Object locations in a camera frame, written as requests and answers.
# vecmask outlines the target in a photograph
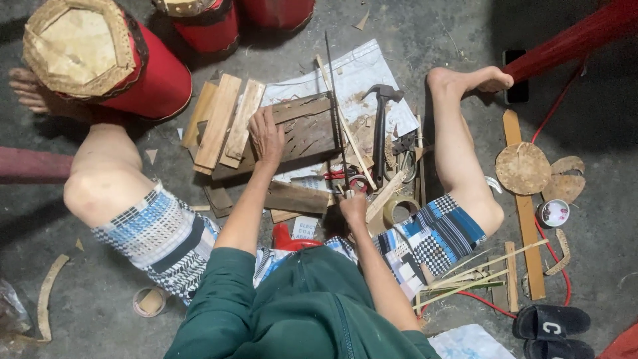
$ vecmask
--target green jacket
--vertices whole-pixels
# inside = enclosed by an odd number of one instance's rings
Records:
[[[254,272],[250,253],[214,249],[165,358],[439,358],[377,314],[357,266],[328,247],[293,254],[257,289]]]

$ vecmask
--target slide sandal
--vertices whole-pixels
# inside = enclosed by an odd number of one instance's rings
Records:
[[[587,344],[572,339],[546,342],[527,340],[523,346],[527,359],[594,359],[594,350]]]
[[[518,313],[512,333],[518,339],[560,340],[566,335],[587,332],[591,319],[574,307],[530,305]]]

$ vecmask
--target foot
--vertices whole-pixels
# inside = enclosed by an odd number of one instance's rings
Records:
[[[488,66],[470,73],[437,67],[430,70],[427,75],[427,84],[433,94],[443,91],[460,98],[464,93],[475,88],[485,92],[498,92],[511,88],[514,85],[514,79],[495,66]]]
[[[40,84],[37,76],[25,68],[9,70],[9,86],[18,95],[22,105],[37,114],[65,116],[78,121],[90,121],[91,111],[87,105],[66,101]]]

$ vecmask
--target patterned shorts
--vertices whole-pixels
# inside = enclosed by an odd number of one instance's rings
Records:
[[[140,203],[92,232],[144,270],[157,285],[188,304],[219,230],[211,219],[193,211],[158,183]],[[440,275],[485,238],[476,222],[445,195],[373,241],[408,299],[412,299],[426,283],[421,265],[434,276]],[[348,240],[333,237],[325,245],[357,262]],[[253,285],[259,285],[290,254],[259,246]]]

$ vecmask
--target tape roll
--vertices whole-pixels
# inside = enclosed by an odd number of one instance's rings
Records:
[[[159,287],[142,288],[133,296],[133,310],[142,317],[152,318],[166,307],[168,293]]]
[[[405,208],[407,210],[406,213],[409,212],[409,214],[401,216],[400,213],[395,213],[397,206]],[[414,198],[394,194],[383,206],[383,220],[388,224],[395,225],[408,219],[408,217],[414,215],[419,209],[421,209],[421,206],[419,206],[418,202],[415,201]]]

